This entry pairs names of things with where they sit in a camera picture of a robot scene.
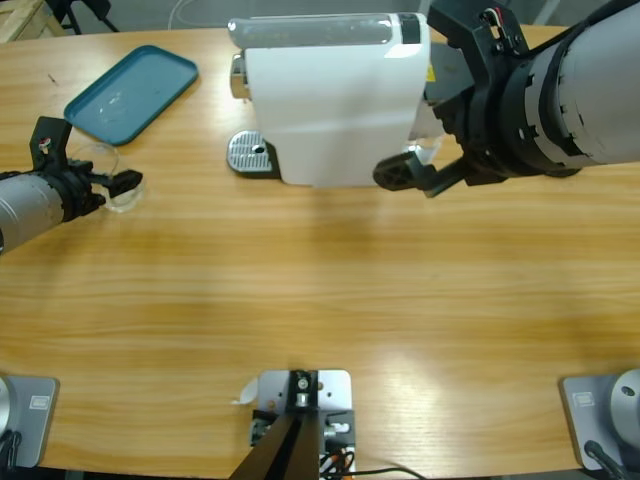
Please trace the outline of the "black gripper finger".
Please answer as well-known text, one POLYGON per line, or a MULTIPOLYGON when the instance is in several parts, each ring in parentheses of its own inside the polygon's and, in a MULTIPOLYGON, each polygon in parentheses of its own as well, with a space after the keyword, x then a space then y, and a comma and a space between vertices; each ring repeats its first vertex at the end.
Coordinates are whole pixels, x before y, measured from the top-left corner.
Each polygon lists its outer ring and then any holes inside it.
POLYGON ((475 87, 471 86, 434 106, 435 116, 446 132, 472 131, 470 108, 474 95, 475 87))
POLYGON ((416 189, 427 198, 434 198, 463 181, 468 165, 458 159, 438 170, 432 164, 423 164, 415 151, 408 151, 380 161, 373 170, 373 179, 388 191, 416 189))
POLYGON ((114 158, 71 158, 69 168, 76 173, 93 176, 114 177, 121 171, 120 161, 114 158))
POLYGON ((123 170, 115 175, 91 174, 91 183, 104 187, 110 199, 133 191, 142 180, 143 174, 132 169, 123 170))

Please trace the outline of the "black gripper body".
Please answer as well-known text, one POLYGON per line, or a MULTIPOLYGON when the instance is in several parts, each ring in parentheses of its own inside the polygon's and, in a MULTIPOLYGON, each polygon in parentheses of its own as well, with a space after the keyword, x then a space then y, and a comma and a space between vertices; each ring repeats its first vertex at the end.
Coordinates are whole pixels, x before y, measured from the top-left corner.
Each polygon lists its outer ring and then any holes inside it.
POLYGON ((463 65, 455 79, 447 83, 446 100, 474 86, 471 103, 471 132, 447 132, 462 148, 468 165, 463 180, 469 186, 502 183, 524 174, 524 165, 514 155, 501 131, 500 102, 510 64, 501 57, 462 56, 463 65))
POLYGON ((67 163, 51 163, 47 182, 61 198, 62 223, 86 216, 106 204, 106 198, 92 190, 91 175, 76 173, 67 163))

